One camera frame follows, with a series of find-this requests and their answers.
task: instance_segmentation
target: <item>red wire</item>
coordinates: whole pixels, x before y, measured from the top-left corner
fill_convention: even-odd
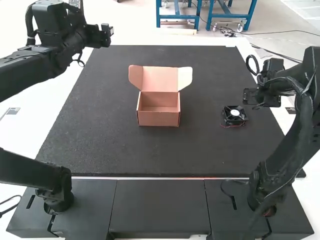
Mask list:
[[[224,125],[222,125],[222,124],[220,123],[220,126],[223,127],[223,128],[225,128],[225,129],[228,129],[228,128],[242,127],[242,126],[244,126],[245,124],[246,124],[246,123],[244,122],[244,123],[242,123],[241,125],[224,126]]]

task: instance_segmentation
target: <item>black rubber mat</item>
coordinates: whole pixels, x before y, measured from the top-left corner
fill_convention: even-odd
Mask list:
[[[180,127],[139,127],[129,65],[193,68]],[[247,177],[284,137],[268,108],[242,127],[221,127],[255,82],[235,47],[124,46],[94,50],[37,156],[74,175]]]

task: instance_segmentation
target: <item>sticker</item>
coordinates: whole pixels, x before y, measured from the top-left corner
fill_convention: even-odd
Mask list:
[[[285,108],[288,114],[296,114],[296,109],[294,107],[286,107]]]
[[[20,110],[20,107],[9,107],[7,111],[0,117],[0,121],[5,117],[5,115],[16,115]]]

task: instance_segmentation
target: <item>wheel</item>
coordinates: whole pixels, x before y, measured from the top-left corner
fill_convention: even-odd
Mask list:
[[[236,31],[237,31],[238,33],[241,33],[243,30],[244,30],[244,26],[243,26],[241,23],[239,23],[238,26],[237,26],[237,28],[236,28]]]
[[[215,23],[215,24],[213,25],[212,31],[213,31],[213,32],[217,31],[217,28],[218,28],[218,23]]]

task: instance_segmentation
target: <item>black platform base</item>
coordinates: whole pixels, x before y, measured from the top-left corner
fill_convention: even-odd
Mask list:
[[[112,240],[133,238],[238,240],[253,212],[248,186],[221,180],[103,180],[74,179],[75,202],[63,214],[44,212],[42,199],[27,188],[7,231],[21,238]],[[301,240],[313,229],[291,188],[276,216],[261,217],[248,240]]]

